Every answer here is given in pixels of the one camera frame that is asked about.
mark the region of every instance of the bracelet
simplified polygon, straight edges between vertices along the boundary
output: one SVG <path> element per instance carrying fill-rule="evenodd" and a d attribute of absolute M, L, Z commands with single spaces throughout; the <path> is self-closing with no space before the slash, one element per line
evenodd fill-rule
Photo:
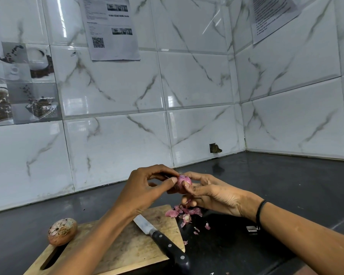
<path fill-rule="evenodd" d="M 258 231 L 261 230 L 260 213 L 261 213 L 261 210 L 262 210 L 263 206 L 265 205 L 265 203 L 267 203 L 267 200 L 263 200 L 261 202 L 261 204 L 259 205 L 257 212 L 256 212 L 256 226 L 257 226 Z"/>

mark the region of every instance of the tiled wall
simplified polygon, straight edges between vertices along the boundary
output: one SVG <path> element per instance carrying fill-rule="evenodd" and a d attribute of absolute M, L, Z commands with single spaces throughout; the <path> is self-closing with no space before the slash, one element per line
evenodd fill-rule
<path fill-rule="evenodd" d="M 141 60 L 91 61 L 78 0 L 0 0 L 0 210 L 244 150 L 231 2 L 130 0 Z"/>
<path fill-rule="evenodd" d="M 255 46 L 248 0 L 229 4 L 247 149 L 344 159 L 344 0 L 296 1 Z"/>

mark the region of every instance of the black knife handle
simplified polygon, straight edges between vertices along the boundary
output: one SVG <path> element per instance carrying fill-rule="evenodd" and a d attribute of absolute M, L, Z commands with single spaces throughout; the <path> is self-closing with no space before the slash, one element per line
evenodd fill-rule
<path fill-rule="evenodd" d="M 160 250 L 171 260 L 174 260 L 182 274 L 188 275 L 190 271 L 188 256 L 160 231 L 155 231 L 151 237 Z"/>

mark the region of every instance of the countertop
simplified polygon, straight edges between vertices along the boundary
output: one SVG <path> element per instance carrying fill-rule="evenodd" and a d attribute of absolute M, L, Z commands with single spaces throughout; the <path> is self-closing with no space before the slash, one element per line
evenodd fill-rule
<path fill-rule="evenodd" d="M 271 203 L 344 234 L 344 161 L 242 152 L 177 168 L 180 173 L 210 173 Z M 0 275 L 21 275 L 46 248 L 55 221 L 99 219 L 125 182 L 0 212 Z M 152 206 L 179 204 L 181 195 L 162 195 Z M 204 228 L 208 222 L 211 230 Z M 192 274 L 293 274 L 303 263 L 284 245 L 262 232 L 249 235 L 243 218 L 216 214 L 193 216 L 181 229 L 188 240 Z M 193 234 L 193 227 L 200 229 Z M 168 261 L 134 271 L 176 274 Z"/>

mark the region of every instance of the cutting board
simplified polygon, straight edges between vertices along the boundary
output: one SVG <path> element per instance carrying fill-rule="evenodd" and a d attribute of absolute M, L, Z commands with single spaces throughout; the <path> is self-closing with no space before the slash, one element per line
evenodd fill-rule
<path fill-rule="evenodd" d="M 147 209 L 142 215 L 181 250 L 185 251 L 176 219 L 164 216 L 169 209 L 171 209 L 170 205 L 158 206 Z M 59 251 L 56 251 L 59 249 L 58 247 L 48 245 L 24 275 L 48 274 L 84 239 L 85 235 L 92 230 L 96 223 L 97 221 L 80 224 L 77 235 L 69 242 L 54 265 L 44 269 L 56 252 L 59 253 Z M 93 275 L 117 275 L 167 259 L 151 237 L 145 235 L 134 222 L 131 222 L 107 250 Z"/>

